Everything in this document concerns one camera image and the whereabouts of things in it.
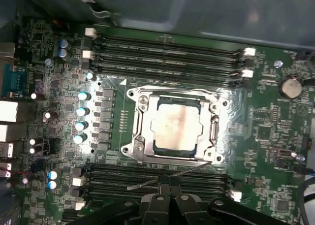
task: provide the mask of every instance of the chip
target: chip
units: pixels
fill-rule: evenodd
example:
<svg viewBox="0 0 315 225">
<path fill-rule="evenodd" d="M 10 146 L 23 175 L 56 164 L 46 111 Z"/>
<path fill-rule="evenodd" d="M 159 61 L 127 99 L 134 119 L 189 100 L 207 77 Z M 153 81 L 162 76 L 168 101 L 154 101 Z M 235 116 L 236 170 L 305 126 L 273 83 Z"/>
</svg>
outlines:
<svg viewBox="0 0 315 225">
<path fill-rule="evenodd" d="M 63 167 L 63 173 L 70 173 L 70 172 L 71 172 L 71 167 L 69 167 L 69 166 Z"/>
<path fill-rule="evenodd" d="M 73 157 L 74 157 L 74 152 L 72 152 L 72 151 L 66 152 L 65 157 L 66 157 L 67 159 L 73 159 Z"/>
<path fill-rule="evenodd" d="M 113 101 L 103 100 L 102 107 L 104 108 L 112 108 L 114 105 Z"/>
<path fill-rule="evenodd" d="M 55 135 L 56 134 L 56 128 L 48 128 L 48 134 Z"/>
<path fill-rule="evenodd" d="M 263 183 L 264 183 L 264 181 L 262 179 L 256 179 L 255 180 L 255 186 L 257 186 L 257 187 L 261 187 Z"/>
<path fill-rule="evenodd" d="M 99 144 L 98 144 L 98 146 L 97 146 L 97 149 L 98 150 L 103 150 L 103 151 L 108 151 L 108 149 L 109 149 L 109 143 L 107 143 L 107 142 L 100 142 Z"/>
<path fill-rule="evenodd" d="M 109 140 L 110 139 L 110 133 L 109 132 L 105 132 L 105 131 L 102 131 L 98 134 L 98 138 L 100 140 Z"/>
<path fill-rule="evenodd" d="M 59 82 L 58 81 L 51 81 L 50 82 L 50 87 L 51 88 L 58 88 L 59 87 Z"/>
<path fill-rule="evenodd" d="M 253 59 L 245 59 L 244 65 L 248 66 L 248 67 L 253 67 L 254 66 L 254 60 Z"/>
<path fill-rule="evenodd" d="M 81 68 L 84 70 L 89 70 L 90 66 L 90 62 L 82 62 Z"/>
<path fill-rule="evenodd" d="M 62 186 L 61 186 L 61 190 L 62 190 L 63 192 L 68 192 L 68 191 L 69 191 L 69 186 L 68 186 L 68 185 L 62 185 Z"/>
<path fill-rule="evenodd" d="M 35 72 L 35 73 L 34 73 L 34 80 L 35 80 L 35 81 L 43 81 L 43 73 L 41 73 L 41 72 Z"/>
<path fill-rule="evenodd" d="M 112 112 L 101 112 L 101 118 L 112 118 L 113 117 L 113 113 Z"/>
<path fill-rule="evenodd" d="M 103 90 L 103 97 L 112 98 L 115 96 L 114 90 Z"/>
<path fill-rule="evenodd" d="M 287 211 L 289 209 L 289 203 L 286 200 L 278 200 L 277 210 L 278 211 Z"/>
<path fill-rule="evenodd" d="M 110 129 L 110 128 L 112 128 L 112 123 L 111 122 L 101 122 L 99 125 L 99 128 Z"/>
<path fill-rule="evenodd" d="M 73 59 L 72 62 L 71 62 L 71 65 L 72 66 L 79 66 L 79 63 L 80 63 L 79 60 Z"/>
<path fill-rule="evenodd" d="M 66 111 L 73 111 L 73 105 L 72 104 L 66 104 L 65 105 L 65 110 Z"/>
</svg>

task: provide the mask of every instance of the screw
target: screw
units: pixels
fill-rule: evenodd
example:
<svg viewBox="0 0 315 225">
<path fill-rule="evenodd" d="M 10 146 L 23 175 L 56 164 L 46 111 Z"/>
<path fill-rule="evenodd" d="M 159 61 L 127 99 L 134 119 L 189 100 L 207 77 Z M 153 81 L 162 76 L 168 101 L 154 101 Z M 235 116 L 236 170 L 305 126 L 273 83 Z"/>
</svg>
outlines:
<svg viewBox="0 0 315 225">
<path fill-rule="evenodd" d="M 182 200 L 189 200 L 189 197 L 188 197 L 188 195 L 182 195 L 182 196 L 181 196 L 181 199 L 182 199 Z"/>
<path fill-rule="evenodd" d="M 146 104 L 146 103 L 148 103 L 148 97 L 146 97 L 146 96 L 140 96 L 139 102 L 140 102 L 141 104 Z"/>
<path fill-rule="evenodd" d="M 158 196 L 157 197 L 157 200 L 164 200 L 164 197 L 161 195 L 161 196 Z"/>
<path fill-rule="evenodd" d="M 136 145 L 135 145 L 134 147 L 135 147 L 135 149 L 136 149 L 137 151 L 142 151 L 142 150 L 143 150 L 143 145 L 142 145 L 142 143 L 136 143 Z"/>
<path fill-rule="evenodd" d="M 284 63 L 281 60 L 276 60 L 274 63 L 275 68 L 281 68 Z"/>
<path fill-rule="evenodd" d="M 224 205 L 224 203 L 223 203 L 221 200 L 216 200 L 216 201 L 215 201 L 215 204 L 216 204 L 217 206 L 222 206 L 222 205 Z"/>
</svg>

